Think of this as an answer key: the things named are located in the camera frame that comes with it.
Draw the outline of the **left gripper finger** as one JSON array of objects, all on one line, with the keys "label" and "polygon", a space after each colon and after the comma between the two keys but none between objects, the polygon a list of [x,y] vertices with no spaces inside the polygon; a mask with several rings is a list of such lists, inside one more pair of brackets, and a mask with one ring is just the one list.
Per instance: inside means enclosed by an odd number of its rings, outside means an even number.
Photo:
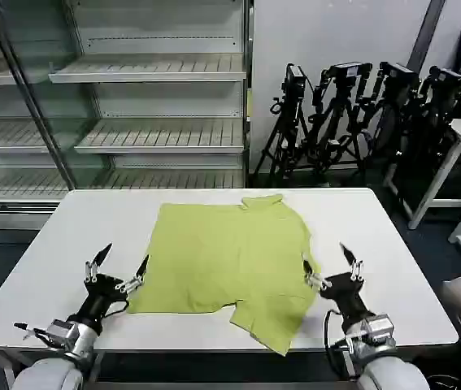
[{"label": "left gripper finger", "polygon": [[124,281],[115,286],[115,289],[121,293],[132,293],[137,290],[144,283],[144,278],[146,274],[146,268],[149,261],[149,255],[146,255],[141,265],[137,269],[137,272],[134,277],[128,281]]},{"label": "left gripper finger", "polygon": [[112,243],[108,244],[104,249],[100,250],[92,261],[85,263],[85,282],[96,282],[98,268],[102,265],[112,247]]}]

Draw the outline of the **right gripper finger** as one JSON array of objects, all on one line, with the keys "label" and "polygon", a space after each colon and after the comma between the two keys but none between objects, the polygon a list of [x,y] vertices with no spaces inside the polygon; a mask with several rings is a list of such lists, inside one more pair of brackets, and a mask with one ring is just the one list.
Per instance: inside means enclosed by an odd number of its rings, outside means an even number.
[{"label": "right gripper finger", "polygon": [[353,252],[348,249],[343,243],[340,243],[341,250],[350,265],[350,273],[352,281],[363,281],[363,261],[358,260]]},{"label": "right gripper finger", "polygon": [[306,259],[302,261],[304,270],[304,281],[312,289],[324,291],[328,288],[328,281],[320,274],[313,271],[310,262]]}]

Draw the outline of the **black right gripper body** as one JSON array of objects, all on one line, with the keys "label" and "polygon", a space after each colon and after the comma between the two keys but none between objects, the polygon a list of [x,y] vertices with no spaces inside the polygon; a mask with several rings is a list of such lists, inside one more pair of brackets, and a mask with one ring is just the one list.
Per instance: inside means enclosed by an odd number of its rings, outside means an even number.
[{"label": "black right gripper body", "polygon": [[375,315],[364,305],[359,295],[363,281],[352,280],[350,272],[329,276],[326,280],[331,283],[331,286],[322,288],[320,295],[336,303],[342,316],[343,326],[353,326]]}]

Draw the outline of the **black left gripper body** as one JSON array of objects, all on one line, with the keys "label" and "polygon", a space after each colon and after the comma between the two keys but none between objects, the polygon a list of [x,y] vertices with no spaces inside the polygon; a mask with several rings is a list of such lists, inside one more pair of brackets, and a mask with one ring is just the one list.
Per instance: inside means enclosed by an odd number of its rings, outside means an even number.
[{"label": "black left gripper body", "polygon": [[[96,282],[85,282],[88,293],[80,309],[71,314],[68,322],[81,323],[87,327],[102,327],[103,319],[122,313],[127,309],[127,293],[120,292],[115,286],[123,280],[113,276],[97,274]],[[108,314],[108,310],[115,303],[124,303],[124,307]]]}]

